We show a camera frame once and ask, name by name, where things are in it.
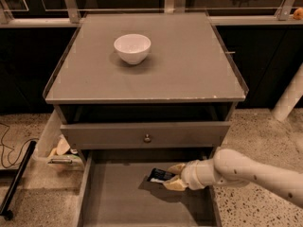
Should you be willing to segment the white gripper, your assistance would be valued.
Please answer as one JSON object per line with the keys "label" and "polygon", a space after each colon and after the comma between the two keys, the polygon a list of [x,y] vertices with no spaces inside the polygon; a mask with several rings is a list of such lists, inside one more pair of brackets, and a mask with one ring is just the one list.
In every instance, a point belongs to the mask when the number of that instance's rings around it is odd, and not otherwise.
{"label": "white gripper", "polygon": [[171,191],[185,191],[187,187],[190,190],[204,189],[219,180],[219,173],[215,170],[212,159],[170,166],[168,172],[176,175],[163,182],[163,186]]}

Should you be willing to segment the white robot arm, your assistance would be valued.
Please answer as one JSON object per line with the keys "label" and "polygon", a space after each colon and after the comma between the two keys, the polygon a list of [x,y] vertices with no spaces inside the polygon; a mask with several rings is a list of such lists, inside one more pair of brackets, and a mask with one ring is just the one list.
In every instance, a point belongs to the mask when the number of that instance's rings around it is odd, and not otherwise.
{"label": "white robot arm", "polygon": [[207,186],[255,183],[292,204],[303,207],[303,174],[256,162],[230,148],[219,149],[208,160],[171,166],[174,174],[164,186],[172,191],[200,190]]}

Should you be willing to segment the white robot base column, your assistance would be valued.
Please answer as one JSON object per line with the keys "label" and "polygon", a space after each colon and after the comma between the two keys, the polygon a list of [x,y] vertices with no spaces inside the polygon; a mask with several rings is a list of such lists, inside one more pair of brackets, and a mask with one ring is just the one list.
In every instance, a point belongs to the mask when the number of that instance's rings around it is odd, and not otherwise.
{"label": "white robot base column", "polygon": [[274,118],[278,121],[284,121],[301,97],[303,97],[303,63],[273,108]]}

